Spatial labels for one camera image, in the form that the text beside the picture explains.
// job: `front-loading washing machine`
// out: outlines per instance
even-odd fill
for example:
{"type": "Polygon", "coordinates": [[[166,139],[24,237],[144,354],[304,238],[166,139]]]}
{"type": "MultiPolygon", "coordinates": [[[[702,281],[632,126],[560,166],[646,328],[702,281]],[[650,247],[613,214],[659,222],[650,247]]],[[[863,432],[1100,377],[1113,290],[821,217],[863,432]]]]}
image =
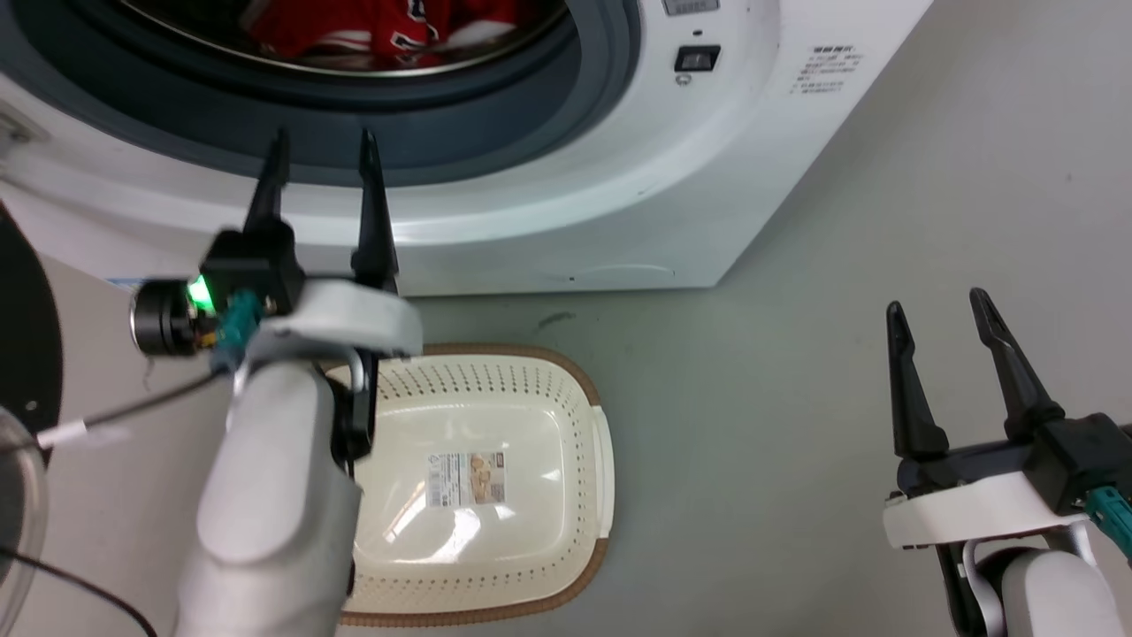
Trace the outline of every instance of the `front-loading washing machine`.
{"type": "Polygon", "coordinates": [[[406,294],[713,285],[931,3],[521,0],[391,58],[280,53],[248,20],[281,1],[0,0],[0,198],[37,249],[189,275],[285,128],[300,260],[345,270],[367,128],[406,294]]]}

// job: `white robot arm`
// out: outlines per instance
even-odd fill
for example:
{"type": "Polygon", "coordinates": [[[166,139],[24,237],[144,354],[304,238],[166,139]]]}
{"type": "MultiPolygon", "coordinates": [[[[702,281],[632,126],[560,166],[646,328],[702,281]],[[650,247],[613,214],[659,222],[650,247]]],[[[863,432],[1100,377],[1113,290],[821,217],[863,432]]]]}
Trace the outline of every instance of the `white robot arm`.
{"type": "Polygon", "coordinates": [[[362,138],[365,197],[352,279],[307,279],[280,217],[281,132],[243,230],[224,230],[191,285],[152,281],[135,296],[149,355],[211,347],[235,372],[228,433],[197,511],[178,637],[331,636],[353,584],[361,489],[380,360],[421,354],[415,309],[397,296],[377,147],[362,138]],[[320,363],[345,363],[350,387],[320,363]]]}
{"type": "Polygon", "coordinates": [[[1132,431],[1104,414],[1067,420],[990,296],[976,287],[970,300],[998,371],[1007,440],[949,448],[912,364],[916,344],[903,309],[890,304],[893,439],[902,462],[900,491],[884,510],[889,543],[935,549],[961,637],[1124,637],[1086,528],[1096,523],[1132,552],[1132,431]],[[1031,536],[1048,550],[975,558],[980,543],[1031,536]]]}

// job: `teal connector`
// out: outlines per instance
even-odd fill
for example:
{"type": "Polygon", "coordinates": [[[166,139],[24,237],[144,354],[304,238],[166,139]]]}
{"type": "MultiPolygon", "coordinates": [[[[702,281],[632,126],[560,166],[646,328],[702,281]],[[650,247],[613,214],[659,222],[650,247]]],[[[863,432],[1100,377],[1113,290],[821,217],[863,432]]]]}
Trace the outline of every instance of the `teal connector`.
{"type": "Polygon", "coordinates": [[[1084,511],[1101,533],[1132,560],[1132,505],[1112,487],[1094,489],[1084,500],[1084,511]]]}
{"type": "Polygon", "coordinates": [[[243,352],[259,329],[264,305],[251,290],[239,290],[229,299],[228,311],[216,328],[216,347],[212,354],[214,370],[234,373],[243,363],[243,352]]]}

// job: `green led light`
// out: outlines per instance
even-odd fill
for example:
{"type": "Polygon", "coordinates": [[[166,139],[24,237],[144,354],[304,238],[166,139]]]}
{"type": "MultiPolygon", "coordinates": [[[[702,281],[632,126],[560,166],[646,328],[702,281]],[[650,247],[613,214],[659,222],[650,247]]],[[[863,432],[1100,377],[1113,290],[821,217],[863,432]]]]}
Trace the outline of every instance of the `green led light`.
{"type": "Polygon", "coordinates": [[[205,282],[204,274],[189,283],[189,298],[192,299],[192,304],[196,304],[198,309],[208,312],[216,311],[216,305],[213,304],[212,294],[208,293],[208,283],[205,282]]]}

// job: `laundry basket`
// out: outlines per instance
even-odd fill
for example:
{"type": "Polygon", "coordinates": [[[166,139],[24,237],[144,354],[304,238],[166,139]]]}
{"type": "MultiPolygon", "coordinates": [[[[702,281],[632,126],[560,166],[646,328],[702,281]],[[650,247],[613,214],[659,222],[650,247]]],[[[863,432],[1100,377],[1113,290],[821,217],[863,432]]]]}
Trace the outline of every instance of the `laundry basket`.
{"type": "Polygon", "coordinates": [[[491,621],[585,588],[612,524],[614,456],[577,365],[539,348],[430,346],[383,363],[378,393],[342,623],[491,621]]]}

